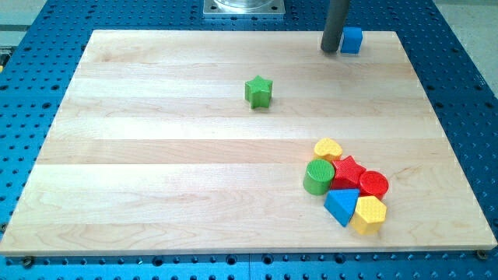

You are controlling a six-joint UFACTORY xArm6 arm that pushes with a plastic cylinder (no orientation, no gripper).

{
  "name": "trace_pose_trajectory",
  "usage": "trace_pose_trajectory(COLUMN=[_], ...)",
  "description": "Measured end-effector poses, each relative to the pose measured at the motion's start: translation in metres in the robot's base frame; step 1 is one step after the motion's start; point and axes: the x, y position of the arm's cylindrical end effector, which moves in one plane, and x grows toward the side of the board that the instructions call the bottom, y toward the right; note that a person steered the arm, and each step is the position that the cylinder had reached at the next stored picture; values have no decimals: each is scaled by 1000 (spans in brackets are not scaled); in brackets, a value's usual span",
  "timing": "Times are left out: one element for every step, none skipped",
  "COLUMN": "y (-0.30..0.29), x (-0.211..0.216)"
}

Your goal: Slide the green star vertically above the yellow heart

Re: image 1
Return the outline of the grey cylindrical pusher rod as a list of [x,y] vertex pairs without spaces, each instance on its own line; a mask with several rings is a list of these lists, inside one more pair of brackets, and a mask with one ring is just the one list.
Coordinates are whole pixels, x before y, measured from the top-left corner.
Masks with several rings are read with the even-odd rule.
[[321,49],[325,53],[334,53],[342,38],[342,29],[349,13],[350,0],[331,0],[327,19],[321,39]]

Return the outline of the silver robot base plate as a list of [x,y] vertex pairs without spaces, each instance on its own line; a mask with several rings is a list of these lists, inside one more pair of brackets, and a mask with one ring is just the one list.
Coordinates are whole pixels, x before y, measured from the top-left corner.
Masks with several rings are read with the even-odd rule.
[[203,14],[224,15],[283,15],[283,0],[204,0]]

